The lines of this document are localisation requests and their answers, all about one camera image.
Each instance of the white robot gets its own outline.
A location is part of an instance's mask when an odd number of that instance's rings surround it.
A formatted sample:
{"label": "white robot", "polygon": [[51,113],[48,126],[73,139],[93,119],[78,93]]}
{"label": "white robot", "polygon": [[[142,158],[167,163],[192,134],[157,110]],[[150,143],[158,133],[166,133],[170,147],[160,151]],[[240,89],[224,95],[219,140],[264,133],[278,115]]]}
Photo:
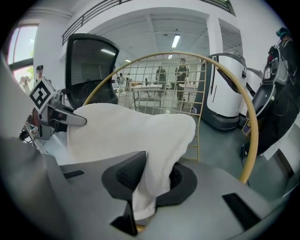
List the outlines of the white robot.
{"label": "white robot", "polygon": [[[218,53],[209,56],[229,69],[246,87],[247,66],[245,59],[240,55],[232,53]],[[204,82],[198,85],[198,91],[204,91]],[[201,109],[202,93],[197,93],[192,111],[199,113]],[[217,130],[227,131],[235,129],[239,123],[239,110],[242,102],[242,95],[239,93],[233,81],[219,68],[207,63],[205,98],[202,109],[202,119]]]}

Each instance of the white machine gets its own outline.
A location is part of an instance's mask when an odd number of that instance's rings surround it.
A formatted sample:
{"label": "white machine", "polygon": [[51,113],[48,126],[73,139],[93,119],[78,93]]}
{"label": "white machine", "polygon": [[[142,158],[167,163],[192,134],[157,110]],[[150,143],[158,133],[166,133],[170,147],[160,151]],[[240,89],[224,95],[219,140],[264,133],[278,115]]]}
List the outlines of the white machine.
{"label": "white machine", "polygon": [[[246,87],[247,66],[245,59],[232,53],[218,53],[209,56],[213,60],[229,69]],[[207,63],[205,98],[203,102],[202,118],[218,130],[235,129],[239,123],[240,104],[242,95],[233,81],[219,68]],[[204,84],[198,85],[198,91],[204,91]],[[195,102],[202,101],[202,93],[198,93]],[[194,104],[192,111],[199,113],[201,104]]]}
{"label": "white machine", "polygon": [[[246,79],[247,79],[246,92],[250,97],[250,99],[252,100],[259,86],[261,85],[263,79],[263,73],[261,71],[248,67]],[[247,106],[245,100],[242,99],[242,102],[240,104],[240,121],[239,121],[240,127],[244,126],[247,121],[246,113],[247,113]]]}

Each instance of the window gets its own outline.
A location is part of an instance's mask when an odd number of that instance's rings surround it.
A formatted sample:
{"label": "window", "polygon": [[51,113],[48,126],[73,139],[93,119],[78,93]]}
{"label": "window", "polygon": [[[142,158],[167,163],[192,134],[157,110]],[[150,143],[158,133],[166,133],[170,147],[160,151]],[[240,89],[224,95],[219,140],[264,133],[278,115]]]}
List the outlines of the window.
{"label": "window", "polygon": [[22,90],[29,94],[34,84],[33,52],[38,26],[15,29],[9,44],[7,62]]}

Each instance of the ceiling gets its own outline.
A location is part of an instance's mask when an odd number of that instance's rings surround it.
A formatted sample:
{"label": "ceiling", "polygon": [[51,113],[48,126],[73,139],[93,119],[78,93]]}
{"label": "ceiling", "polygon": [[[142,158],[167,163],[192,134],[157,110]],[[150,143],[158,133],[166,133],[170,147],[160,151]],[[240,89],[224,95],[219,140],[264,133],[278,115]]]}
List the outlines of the ceiling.
{"label": "ceiling", "polygon": [[[121,22],[102,28],[95,34],[120,47],[117,62],[123,63],[151,53],[182,51],[209,55],[206,21],[203,18],[180,14],[132,15]],[[172,48],[175,34],[180,34]]]}

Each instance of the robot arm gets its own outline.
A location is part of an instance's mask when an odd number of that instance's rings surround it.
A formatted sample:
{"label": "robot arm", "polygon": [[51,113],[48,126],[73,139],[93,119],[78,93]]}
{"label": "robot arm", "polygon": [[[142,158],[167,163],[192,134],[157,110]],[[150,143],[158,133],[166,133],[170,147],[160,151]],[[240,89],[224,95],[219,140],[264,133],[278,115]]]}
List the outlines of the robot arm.
{"label": "robot arm", "polygon": [[33,122],[38,127],[36,138],[49,140],[59,124],[84,126],[87,120],[73,113],[61,102],[63,93],[56,91],[49,80],[43,78],[30,92],[35,108]]}

